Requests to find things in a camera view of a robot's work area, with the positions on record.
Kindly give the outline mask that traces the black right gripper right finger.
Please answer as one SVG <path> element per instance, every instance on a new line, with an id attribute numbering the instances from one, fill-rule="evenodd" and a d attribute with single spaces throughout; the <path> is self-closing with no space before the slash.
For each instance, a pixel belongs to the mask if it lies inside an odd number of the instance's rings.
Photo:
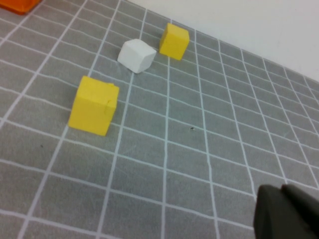
<path id="1" fill-rule="evenodd" d="M 288 197 L 289 201 L 310 229 L 312 231 L 318 231 L 319 201 L 292 184 L 282 185 L 281 190 Z"/>

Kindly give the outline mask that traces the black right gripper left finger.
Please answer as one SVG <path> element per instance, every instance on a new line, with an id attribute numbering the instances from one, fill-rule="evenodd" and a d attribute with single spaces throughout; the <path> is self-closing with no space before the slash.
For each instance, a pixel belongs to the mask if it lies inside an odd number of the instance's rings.
<path id="1" fill-rule="evenodd" d="M 261 185 L 253 220 L 257 239 L 317 239 L 281 188 Z"/>

